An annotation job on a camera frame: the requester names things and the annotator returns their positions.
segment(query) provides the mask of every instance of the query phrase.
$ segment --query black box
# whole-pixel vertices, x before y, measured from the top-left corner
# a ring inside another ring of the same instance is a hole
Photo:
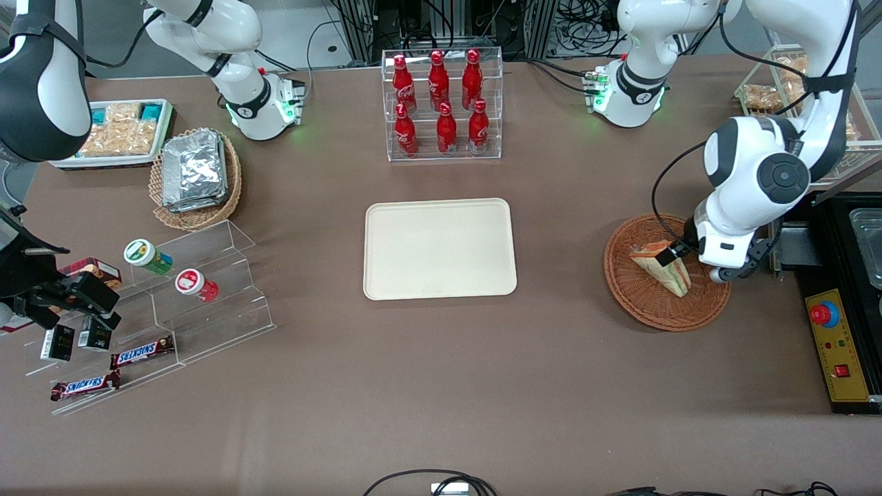
[[[107,351],[110,349],[110,331],[97,319],[86,315],[83,319],[83,330],[79,331],[77,346],[95,351]]]
[[[70,362],[74,332],[70,327],[60,325],[47,329],[40,360]]]

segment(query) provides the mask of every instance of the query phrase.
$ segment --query yellow control box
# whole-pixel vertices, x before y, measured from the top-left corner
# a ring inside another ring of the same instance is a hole
[[[869,392],[857,359],[851,329],[842,310],[838,289],[805,298],[811,332],[815,336],[821,368],[830,400],[833,402],[867,402]]]

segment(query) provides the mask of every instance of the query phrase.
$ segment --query jar lid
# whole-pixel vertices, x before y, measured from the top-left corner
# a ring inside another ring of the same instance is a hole
[[[184,295],[195,295],[206,285],[206,277],[194,268],[181,271],[175,278],[175,287]]]
[[[126,245],[123,256],[133,266],[145,266],[156,256],[156,247],[146,239],[136,239]]]

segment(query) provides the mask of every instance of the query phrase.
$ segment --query red emergency stop button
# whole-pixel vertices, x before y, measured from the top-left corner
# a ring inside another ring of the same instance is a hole
[[[832,302],[822,301],[812,306],[809,310],[809,318],[819,326],[836,327],[836,324],[839,324],[839,309]]]

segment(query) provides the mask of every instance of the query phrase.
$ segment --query coca-cola logo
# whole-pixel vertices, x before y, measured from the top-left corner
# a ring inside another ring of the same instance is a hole
[[[403,88],[396,90],[396,94],[399,98],[410,98],[414,95],[414,85],[407,85]]]

